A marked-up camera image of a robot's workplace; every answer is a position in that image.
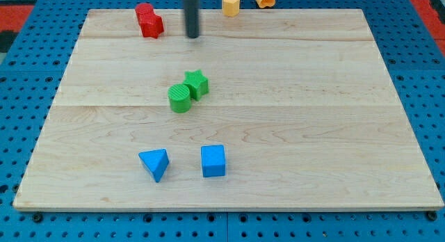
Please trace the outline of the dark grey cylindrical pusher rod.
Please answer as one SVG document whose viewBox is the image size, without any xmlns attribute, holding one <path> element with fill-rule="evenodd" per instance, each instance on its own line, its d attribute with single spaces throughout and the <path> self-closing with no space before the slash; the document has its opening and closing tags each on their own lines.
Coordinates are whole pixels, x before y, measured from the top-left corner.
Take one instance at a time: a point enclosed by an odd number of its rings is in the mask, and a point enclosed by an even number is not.
<svg viewBox="0 0 445 242">
<path fill-rule="evenodd" d="M 192 39 L 200 35 L 199 2 L 200 0 L 183 0 L 186 36 Z"/>
</svg>

